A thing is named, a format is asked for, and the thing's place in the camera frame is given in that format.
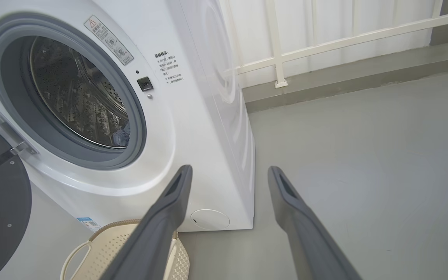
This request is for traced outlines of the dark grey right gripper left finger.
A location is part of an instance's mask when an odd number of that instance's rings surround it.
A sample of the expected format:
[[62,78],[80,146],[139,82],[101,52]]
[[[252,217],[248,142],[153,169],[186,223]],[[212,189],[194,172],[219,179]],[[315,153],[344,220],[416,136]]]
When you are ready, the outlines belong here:
[[185,219],[192,177],[190,165],[176,171],[102,274],[103,280],[163,279],[172,235]]

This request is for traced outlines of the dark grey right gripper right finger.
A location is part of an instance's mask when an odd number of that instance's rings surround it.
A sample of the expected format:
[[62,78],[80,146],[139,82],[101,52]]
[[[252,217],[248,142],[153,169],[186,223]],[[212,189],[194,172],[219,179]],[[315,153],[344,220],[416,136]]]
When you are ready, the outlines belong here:
[[281,168],[267,172],[275,219],[286,232],[299,280],[361,280],[354,266]]

